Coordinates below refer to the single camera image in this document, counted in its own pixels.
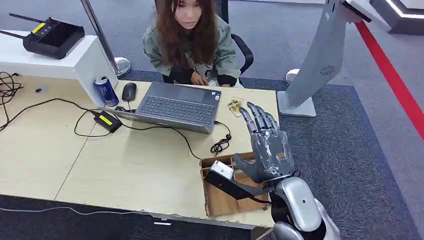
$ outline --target computer mouse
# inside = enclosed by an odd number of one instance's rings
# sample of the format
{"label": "computer mouse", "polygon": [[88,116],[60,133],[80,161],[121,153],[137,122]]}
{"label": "computer mouse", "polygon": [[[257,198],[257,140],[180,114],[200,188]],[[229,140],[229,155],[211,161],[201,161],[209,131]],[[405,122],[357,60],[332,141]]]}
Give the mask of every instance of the computer mouse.
{"label": "computer mouse", "polygon": [[122,100],[132,101],[136,98],[137,84],[134,82],[129,82],[125,84],[122,90]]}

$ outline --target office chair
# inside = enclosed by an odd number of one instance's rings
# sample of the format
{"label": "office chair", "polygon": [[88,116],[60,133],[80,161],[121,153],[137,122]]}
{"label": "office chair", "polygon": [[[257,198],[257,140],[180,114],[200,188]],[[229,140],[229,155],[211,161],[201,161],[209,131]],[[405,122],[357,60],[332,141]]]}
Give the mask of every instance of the office chair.
{"label": "office chair", "polygon": [[[157,0],[154,0],[156,7],[158,6]],[[215,1],[215,11],[222,20],[227,24],[229,23],[229,14],[228,14],[228,0],[214,0]],[[253,64],[253,53],[246,43],[236,34],[231,34],[231,38],[235,41],[238,48],[244,55],[244,65],[241,67],[240,72],[243,74],[252,64]]]}

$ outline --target woman's hand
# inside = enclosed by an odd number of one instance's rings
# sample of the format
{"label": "woman's hand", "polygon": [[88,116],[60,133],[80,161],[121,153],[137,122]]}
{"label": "woman's hand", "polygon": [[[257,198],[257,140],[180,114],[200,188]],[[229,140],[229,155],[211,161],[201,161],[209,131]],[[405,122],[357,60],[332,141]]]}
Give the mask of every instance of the woman's hand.
{"label": "woman's hand", "polygon": [[206,79],[206,77],[204,76],[200,76],[200,74],[198,74],[197,72],[193,72],[193,74],[191,75],[190,78],[191,82],[194,85],[203,85],[203,86],[207,86],[208,85],[208,80]]}

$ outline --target laptop keyboard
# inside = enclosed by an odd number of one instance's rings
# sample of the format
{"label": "laptop keyboard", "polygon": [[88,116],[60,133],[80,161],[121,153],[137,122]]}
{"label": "laptop keyboard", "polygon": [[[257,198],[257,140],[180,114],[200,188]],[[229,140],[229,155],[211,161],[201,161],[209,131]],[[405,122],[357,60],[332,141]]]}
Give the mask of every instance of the laptop keyboard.
{"label": "laptop keyboard", "polygon": [[137,112],[158,117],[192,122],[202,125],[211,124],[214,106],[157,96],[145,96],[146,100]]}

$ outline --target cardboard tray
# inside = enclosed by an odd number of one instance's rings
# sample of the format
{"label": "cardboard tray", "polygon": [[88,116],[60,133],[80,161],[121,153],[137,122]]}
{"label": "cardboard tray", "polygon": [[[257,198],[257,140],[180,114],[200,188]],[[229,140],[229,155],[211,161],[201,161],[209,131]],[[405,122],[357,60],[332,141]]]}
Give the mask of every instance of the cardboard tray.
{"label": "cardboard tray", "polygon": [[[243,160],[251,160],[253,162],[255,161],[253,152],[241,153],[240,155]],[[220,161],[226,164],[227,166],[233,168],[234,169],[233,178],[237,182],[246,184],[252,187],[258,187],[258,188],[262,187],[261,183],[253,182],[251,178],[247,176],[244,172],[242,172],[241,170],[235,169],[236,164],[234,163],[232,159],[232,155],[202,159],[200,161],[200,175],[203,182],[203,190],[204,190],[204,201],[205,201],[204,208],[206,210],[206,215],[208,217],[216,217],[220,215],[234,214],[234,213],[240,213],[240,212],[251,211],[256,209],[263,209],[263,210],[268,209],[268,205],[266,203],[258,203],[249,198],[236,200],[232,196],[226,194],[225,192],[216,188],[212,184],[206,182],[205,176],[215,161]],[[265,194],[256,196],[256,198],[267,201],[268,195],[265,193]]]}

